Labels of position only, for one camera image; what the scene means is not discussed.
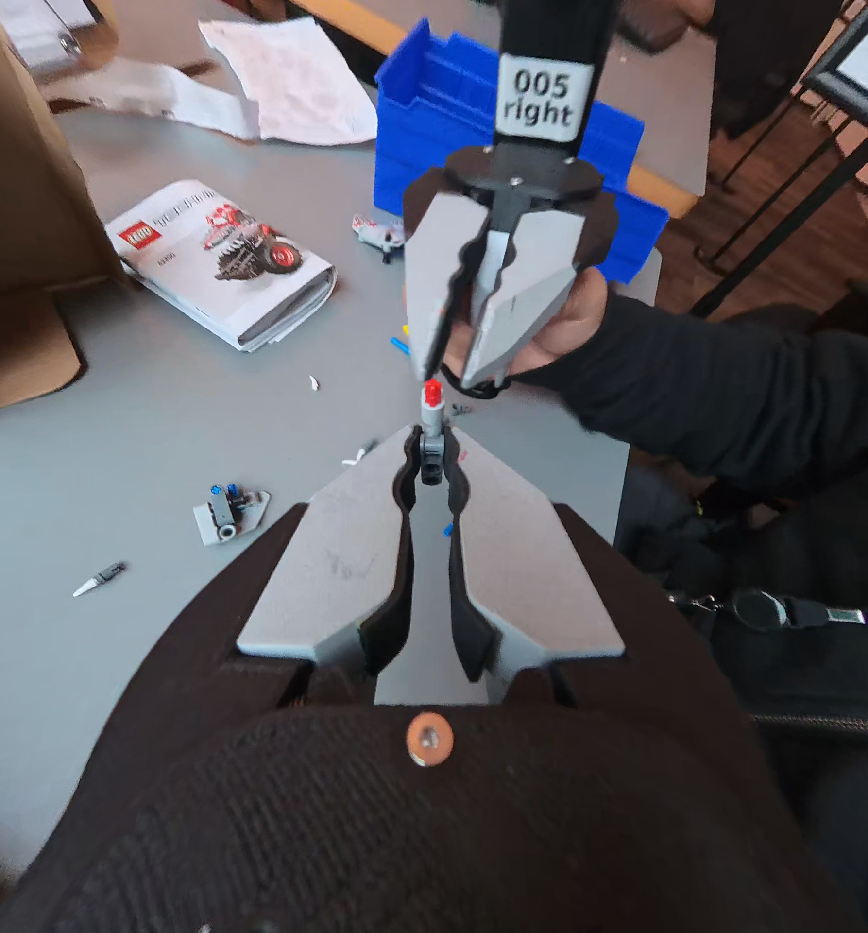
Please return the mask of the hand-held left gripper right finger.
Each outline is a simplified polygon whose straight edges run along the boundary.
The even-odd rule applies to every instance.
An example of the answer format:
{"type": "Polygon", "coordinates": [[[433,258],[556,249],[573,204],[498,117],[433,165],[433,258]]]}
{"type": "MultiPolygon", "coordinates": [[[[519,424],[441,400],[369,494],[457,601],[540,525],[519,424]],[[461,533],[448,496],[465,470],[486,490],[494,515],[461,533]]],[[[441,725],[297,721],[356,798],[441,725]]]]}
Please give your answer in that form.
{"type": "Polygon", "coordinates": [[[445,430],[451,633],[467,679],[510,683],[625,643],[553,503],[465,432],[445,430]]]}

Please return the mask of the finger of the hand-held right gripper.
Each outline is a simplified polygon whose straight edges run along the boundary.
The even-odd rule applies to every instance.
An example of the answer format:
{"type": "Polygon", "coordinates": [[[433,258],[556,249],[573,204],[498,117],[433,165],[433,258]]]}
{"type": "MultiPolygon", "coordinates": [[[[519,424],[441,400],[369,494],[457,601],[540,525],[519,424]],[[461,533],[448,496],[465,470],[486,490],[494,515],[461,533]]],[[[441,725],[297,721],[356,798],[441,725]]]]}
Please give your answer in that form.
{"type": "Polygon", "coordinates": [[[440,370],[470,272],[481,261],[490,210],[458,193],[440,192],[405,245],[408,343],[416,379],[440,370]]]}
{"type": "Polygon", "coordinates": [[[503,379],[521,350],[562,308],[577,272],[574,256],[585,216],[560,210],[522,215],[510,234],[490,232],[474,280],[474,335],[460,386],[503,379]]]}

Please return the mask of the grey lego piece red pin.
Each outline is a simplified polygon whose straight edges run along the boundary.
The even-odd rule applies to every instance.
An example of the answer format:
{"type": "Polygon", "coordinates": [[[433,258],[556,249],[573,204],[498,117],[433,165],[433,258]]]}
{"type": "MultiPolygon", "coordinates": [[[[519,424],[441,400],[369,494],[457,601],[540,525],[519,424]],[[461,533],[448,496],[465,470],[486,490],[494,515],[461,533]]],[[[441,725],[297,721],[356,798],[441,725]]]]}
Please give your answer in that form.
{"type": "Polygon", "coordinates": [[[443,479],[446,444],[445,405],[440,380],[432,378],[425,382],[421,391],[420,402],[420,423],[422,427],[422,435],[419,439],[420,479],[427,486],[436,486],[443,479]]]}

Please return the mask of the person's right forearm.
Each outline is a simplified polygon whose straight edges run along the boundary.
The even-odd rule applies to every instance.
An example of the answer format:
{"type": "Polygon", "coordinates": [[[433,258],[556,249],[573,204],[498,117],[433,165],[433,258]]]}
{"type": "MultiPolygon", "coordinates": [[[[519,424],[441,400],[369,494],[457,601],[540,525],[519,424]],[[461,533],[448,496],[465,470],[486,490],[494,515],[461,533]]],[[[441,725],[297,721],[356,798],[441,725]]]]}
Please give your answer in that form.
{"type": "Polygon", "coordinates": [[[708,323],[610,294],[590,338],[513,379],[743,490],[815,491],[868,467],[868,336],[708,323]]]}

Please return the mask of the red white lego piece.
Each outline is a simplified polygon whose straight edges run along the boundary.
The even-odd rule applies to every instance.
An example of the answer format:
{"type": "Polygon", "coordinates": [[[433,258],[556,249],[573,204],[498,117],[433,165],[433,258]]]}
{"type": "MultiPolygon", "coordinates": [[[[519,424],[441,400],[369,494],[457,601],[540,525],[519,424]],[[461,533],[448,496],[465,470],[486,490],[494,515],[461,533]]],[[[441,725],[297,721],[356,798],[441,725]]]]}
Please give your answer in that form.
{"type": "Polygon", "coordinates": [[[391,264],[406,243],[406,233],[401,220],[381,223],[367,216],[355,215],[352,229],[359,242],[372,246],[381,253],[383,264],[391,264]]]}

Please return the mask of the small grey lego assembly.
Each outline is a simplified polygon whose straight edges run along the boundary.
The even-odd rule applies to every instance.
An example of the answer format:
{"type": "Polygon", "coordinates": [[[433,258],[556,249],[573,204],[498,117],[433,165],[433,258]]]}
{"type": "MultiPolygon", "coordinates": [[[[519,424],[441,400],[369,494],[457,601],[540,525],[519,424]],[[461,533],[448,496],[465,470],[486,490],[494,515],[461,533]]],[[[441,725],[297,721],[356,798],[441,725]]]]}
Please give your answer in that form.
{"type": "Polygon", "coordinates": [[[206,547],[222,545],[258,530],[271,499],[266,491],[212,485],[206,501],[192,509],[201,542],[206,547]]]}

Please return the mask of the white black pointed lego piece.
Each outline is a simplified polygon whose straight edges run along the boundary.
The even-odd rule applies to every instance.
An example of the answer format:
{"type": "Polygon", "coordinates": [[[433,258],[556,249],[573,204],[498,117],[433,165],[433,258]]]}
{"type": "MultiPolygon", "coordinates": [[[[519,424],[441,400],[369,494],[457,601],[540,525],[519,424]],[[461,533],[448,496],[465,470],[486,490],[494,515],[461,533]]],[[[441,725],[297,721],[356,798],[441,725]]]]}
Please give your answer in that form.
{"type": "Polygon", "coordinates": [[[126,570],[127,564],[125,562],[116,562],[110,566],[105,567],[100,572],[89,577],[77,589],[75,589],[73,591],[72,598],[76,599],[88,592],[103,587],[126,570]]]}

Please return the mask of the lego instruction booklet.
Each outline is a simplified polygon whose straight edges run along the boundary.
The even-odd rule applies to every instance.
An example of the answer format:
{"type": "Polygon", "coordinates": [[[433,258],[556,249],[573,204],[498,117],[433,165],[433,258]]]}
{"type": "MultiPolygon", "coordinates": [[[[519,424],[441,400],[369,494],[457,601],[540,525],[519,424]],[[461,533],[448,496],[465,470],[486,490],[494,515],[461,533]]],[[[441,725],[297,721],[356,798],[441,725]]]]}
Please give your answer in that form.
{"type": "Polygon", "coordinates": [[[128,275],[244,353],[301,326],[338,281],[331,263],[196,179],[104,230],[128,275]]]}

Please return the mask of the person's right hand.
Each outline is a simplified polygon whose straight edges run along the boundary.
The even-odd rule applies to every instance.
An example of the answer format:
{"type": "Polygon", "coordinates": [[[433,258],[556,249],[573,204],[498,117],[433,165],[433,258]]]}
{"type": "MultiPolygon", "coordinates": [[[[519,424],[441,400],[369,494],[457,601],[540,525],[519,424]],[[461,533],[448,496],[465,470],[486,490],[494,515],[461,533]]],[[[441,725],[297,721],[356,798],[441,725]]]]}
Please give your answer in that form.
{"type": "MultiPolygon", "coordinates": [[[[463,295],[463,305],[452,323],[441,373],[459,377],[474,339],[470,320],[472,288],[463,295]]],[[[561,309],[525,345],[510,364],[510,377],[546,367],[574,352],[592,338],[601,326],[609,296],[607,282],[597,268],[579,273],[561,309]]]]}

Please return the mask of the blue plastic bin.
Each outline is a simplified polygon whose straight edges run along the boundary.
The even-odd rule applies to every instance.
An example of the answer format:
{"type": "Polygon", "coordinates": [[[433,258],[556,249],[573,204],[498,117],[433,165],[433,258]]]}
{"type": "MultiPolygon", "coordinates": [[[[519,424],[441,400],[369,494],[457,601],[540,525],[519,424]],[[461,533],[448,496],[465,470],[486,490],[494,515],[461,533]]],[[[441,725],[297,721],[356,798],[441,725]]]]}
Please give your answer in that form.
{"type": "MultiPolygon", "coordinates": [[[[373,204],[401,216],[407,187],[460,147],[493,140],[498,54],[464,35],[432,34],[421,18],[376,75],[378,131],[373,204]]],[[[591,108],[579,157],[614,194],[618,228],[601,271],[628,285],[647,261],[669,212],[627,191],[645,124],[600,101],[591,108]]]]}

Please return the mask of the black badge reel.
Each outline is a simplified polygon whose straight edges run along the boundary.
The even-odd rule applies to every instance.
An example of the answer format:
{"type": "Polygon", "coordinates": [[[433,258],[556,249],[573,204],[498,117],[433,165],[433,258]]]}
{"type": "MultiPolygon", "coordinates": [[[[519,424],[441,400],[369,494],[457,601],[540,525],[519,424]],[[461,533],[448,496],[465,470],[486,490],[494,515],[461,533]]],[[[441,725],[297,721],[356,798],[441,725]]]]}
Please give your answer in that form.
{"type": "Polygon", "coordinates": [[[784,630],[805,630],[833,624],[866,626],[861,609],[831,607],[823,603],[777,596],[760,589],[738,589],[720,601],[710,594],[690,596],[668,590],[669,601],[696,620],[716,620],[726,616],[732,622],[759,634],[784,630]]]}

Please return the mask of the white printed paper sheet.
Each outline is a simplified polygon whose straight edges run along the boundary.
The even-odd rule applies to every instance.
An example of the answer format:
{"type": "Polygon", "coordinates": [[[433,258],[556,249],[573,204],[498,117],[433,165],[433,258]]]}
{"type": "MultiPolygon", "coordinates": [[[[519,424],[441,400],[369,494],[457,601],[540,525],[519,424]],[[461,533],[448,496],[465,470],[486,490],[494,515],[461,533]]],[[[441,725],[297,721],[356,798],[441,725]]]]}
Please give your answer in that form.
{"type": "Polygon", "coordinates": [[[255,104],[258,137],[304,146],[374,141],[374,103],[312,17],[274,23],[200,20],[210,49],[255,104]]]}

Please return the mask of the crumpled white paper sheet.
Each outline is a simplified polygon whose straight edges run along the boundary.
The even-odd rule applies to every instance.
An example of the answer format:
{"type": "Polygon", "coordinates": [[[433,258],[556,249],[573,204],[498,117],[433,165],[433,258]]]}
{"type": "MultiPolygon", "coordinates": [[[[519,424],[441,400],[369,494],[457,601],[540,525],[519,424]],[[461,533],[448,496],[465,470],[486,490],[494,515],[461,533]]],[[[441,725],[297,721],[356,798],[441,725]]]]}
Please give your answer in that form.
{"type": "Polygon", "coordinates": [[[209,87],[176,68],[116,58],[104,67],[40,88],[49,103],[90,105],[184,123],[243,141],[260,139],[257,105],[209,87]]]}

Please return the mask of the person's black jacket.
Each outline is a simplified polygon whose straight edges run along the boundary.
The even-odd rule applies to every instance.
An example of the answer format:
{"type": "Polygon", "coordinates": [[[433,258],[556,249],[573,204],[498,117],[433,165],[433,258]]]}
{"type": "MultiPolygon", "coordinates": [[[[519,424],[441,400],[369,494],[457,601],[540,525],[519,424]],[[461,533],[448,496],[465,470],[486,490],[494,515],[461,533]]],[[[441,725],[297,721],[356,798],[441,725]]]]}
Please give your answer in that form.
{"type": "MultiPolygon", "coordinates": [[[[789,507],[731,500],[740,511],[722,502],[701,516],[669,473],[631,465],[615,545],[666,591],[723,601],[760,589],[868,619],[868,470],[789,507]]],[[[759,634],[684,614],[752,718],[806,842],[868,925],[868,623],[759,634]]]]}

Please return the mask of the brown cardboard box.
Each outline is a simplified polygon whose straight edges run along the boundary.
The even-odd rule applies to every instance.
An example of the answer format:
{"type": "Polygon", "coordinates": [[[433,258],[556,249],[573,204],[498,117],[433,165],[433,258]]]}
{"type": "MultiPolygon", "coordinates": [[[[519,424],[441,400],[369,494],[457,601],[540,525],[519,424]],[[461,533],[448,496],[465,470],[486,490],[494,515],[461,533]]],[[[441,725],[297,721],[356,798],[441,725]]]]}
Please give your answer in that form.
{"type": "Polygon", "coordinates": [[[82,372],[56,296],[125,278],[67,141],[0,25],[0,410],[82,372]]]}

